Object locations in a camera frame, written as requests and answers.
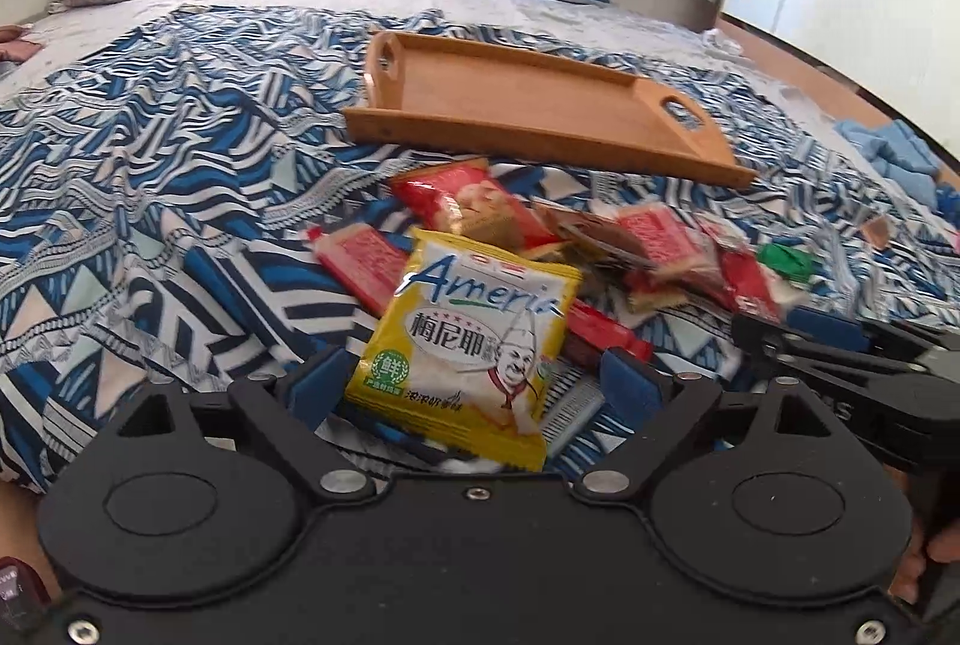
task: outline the black plastic mount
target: black plastic mount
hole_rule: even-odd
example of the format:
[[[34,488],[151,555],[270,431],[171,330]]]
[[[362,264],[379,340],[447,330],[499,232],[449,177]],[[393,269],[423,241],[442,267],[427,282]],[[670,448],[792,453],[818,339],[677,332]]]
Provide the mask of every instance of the black plastic mount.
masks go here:
[[[41,504],[64,598],[0,642],[925,635],[881,590],[909,539],[909,505],[803,385],[737,396],[678,375],[667,407],[573,486],[421,475],[380,493],[273,385],[144,386]],[[738,444],[717,450],[725,437]]]

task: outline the mattress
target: mattress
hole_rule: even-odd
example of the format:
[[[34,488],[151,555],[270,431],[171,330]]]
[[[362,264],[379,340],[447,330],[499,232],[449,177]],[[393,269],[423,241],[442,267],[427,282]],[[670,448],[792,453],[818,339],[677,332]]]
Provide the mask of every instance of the mattress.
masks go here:
[[[45,488],[145,377],[210,391],[253,370],[282,374],[317,345],[362,353],[376,320],[315,263],[301,232],[359,217],[404,244],[414,220],[387,180],[448,159],[346,139],[339,111],[363,100],[367,42],[384,29],[528,47],[669,83],[704,105],[760,173],[735,193],[497,160],[513,193],[577,208],[663,199],[682,215],[707,209],[755,244],[806,244],[821,262],[811,293],[826,309],[960,324],[960,259],[946,240],[811,138],[832,131],[805,101],[700,36],[617,9],[531,0],[133,1],[45,20],[47,49],[0,87],[7,479]],[[899,226],[882,256],[857,234],[877,211]],[[616,292],[602,303],[668,370],[730,378],[738,368],[728,316],[715,307],[636,316]],[[563,370],[551,397],[581,374]],[[582,473],[628,432],[603,408],[554,467]],[[380,476],[391,464],[422,466],[342,422],[320,433]]]

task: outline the wooden floor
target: wooden floor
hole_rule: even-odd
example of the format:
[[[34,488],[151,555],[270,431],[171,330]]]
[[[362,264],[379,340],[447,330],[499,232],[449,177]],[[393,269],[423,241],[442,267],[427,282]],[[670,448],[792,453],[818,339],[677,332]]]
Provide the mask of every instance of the wooden floor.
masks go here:
[[[717,28],[738,42],[743,47],[743,53],[757,63],[760,71],[799,87],[834,119],[855,119],[867,127],[885,125],[890,121],[890,116],[856,95],[843,82],[818,71],[755,33],[738,28],[726,20],[718,20]],[[940,180],[960,190],[960,176],[946,166],[940,172]]]

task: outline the bolt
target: bolt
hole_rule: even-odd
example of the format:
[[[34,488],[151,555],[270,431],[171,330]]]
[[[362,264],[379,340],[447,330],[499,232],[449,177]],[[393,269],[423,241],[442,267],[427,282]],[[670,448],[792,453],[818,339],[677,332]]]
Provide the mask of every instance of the bolt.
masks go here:
[[[77,645],[96,645],[100,641],[100,630],[89,621],[72,621],[66,632]]]
[[[367,476],[356,469],[334,469],[320,477],[320,487],[328,493],[357,493],[367,484]]]
[[[627,475],[611,469],[584,474],[582,482],[590,493],[620,493],[630,487],[630,478]]]
[[[887,635],[887,628],[880,621],[867,621],[856,630],[856,645],[880,645]]]
[[[477,487],[467,488],[467,491],[464,492],[464,496],[467,496],[467,499],[472,502],[486,502],[490,501],[490,497],[493,496],[493,494],[490,492],[489,488],[479,487],[477,485]]]

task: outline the tray handle hole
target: tray handle hole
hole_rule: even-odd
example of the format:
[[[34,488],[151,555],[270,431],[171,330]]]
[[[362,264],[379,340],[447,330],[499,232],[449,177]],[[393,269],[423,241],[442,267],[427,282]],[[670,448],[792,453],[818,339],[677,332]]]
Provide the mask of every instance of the tray handle hole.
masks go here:
[[[678,121],[686,130],[699,130],[704,125],[702,121],[700,121],[700,118],[686,108],[679,98],[666,98],[662,106],[666,113]]]

